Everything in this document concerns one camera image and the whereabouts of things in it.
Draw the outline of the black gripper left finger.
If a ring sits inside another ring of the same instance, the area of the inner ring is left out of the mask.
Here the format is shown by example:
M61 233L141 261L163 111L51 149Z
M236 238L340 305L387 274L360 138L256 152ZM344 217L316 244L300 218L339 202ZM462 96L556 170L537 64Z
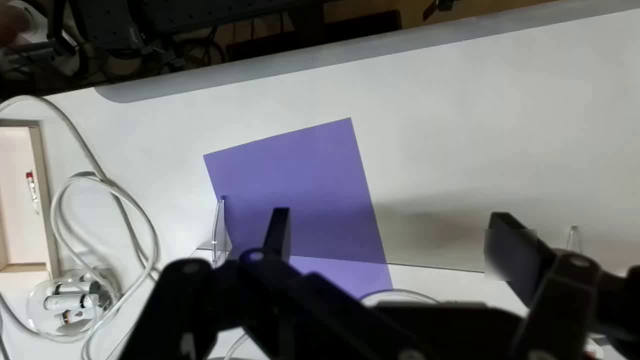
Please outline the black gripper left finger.
M268 256L277 256L281 261L290 258L290 210L274 209L268 224L268 233L263 244Z

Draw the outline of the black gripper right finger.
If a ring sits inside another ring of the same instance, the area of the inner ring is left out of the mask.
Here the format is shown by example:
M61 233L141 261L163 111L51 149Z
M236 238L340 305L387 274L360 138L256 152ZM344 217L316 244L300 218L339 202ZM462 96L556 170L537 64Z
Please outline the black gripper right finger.
M519 218L494 212L484 256L525 306L531 306L556 255Z

